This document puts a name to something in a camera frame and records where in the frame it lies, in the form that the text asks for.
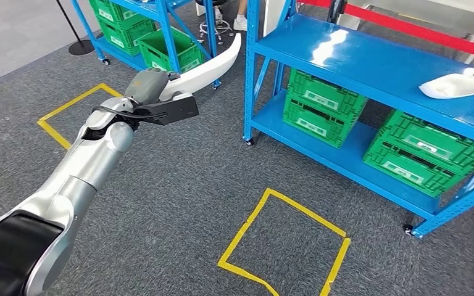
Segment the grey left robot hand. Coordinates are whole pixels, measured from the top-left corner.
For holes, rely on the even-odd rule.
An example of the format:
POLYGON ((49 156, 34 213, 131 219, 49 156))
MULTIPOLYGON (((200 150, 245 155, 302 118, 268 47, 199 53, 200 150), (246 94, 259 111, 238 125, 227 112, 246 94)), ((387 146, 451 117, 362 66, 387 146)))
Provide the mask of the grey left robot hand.
POLYGON ((158 103, 160 95, 168 82, 179 77, 178 72, 168 72, 160 68, 147 68, 135 75, 126 88, 124 96, 138 105, 158 103))

